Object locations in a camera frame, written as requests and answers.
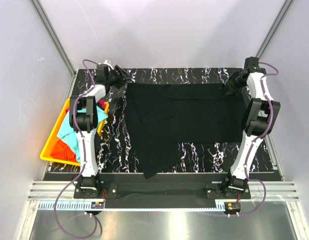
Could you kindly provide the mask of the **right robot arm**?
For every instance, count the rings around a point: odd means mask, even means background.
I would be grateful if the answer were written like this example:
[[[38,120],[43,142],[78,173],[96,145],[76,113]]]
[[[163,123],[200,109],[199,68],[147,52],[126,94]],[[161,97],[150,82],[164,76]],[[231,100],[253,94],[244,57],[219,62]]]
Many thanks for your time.
[[[226,95],[236,96],[247,87],[251,96],[241,122],[242,141],[238,154],[220,186],[225,198],[236,198],[248,189],[253,159],[265,136],[271,133],[281,108],[267,86],[267,77],[276,76],[279,71],[274,68],[274,73],[267,73],[260,64],[258,57],[247,57],[243,69],[235,71],[222,86],[227,89]]]

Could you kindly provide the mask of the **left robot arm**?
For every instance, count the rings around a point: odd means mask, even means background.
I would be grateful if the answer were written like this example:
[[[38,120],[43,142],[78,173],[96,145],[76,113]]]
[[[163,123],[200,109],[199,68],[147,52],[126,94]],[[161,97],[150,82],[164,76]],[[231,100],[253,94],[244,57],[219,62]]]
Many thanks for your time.
[[[96,161],[95,135],[99,126],[97,102],[109,93],[112,86],[119,89],[129,79],[130,76],[122,68],[112,66],[109,60],[105,60],[96,64],[91,87],[70,98],[69,125],[76,135],[80,157],[80,172],[74,178],[75,198],[106,197]]]

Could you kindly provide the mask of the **black t shirt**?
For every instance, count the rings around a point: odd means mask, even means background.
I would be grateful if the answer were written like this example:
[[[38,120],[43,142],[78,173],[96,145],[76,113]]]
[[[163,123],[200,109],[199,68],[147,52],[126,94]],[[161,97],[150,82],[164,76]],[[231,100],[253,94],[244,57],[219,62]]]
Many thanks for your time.
[[[151,144],[239,143],[246,110],[242,95],[225,95],[221,84],[129,83],[126,88],[125,124],[139,160],[147,158]],[[144,168],[145,178],[160,168]]]

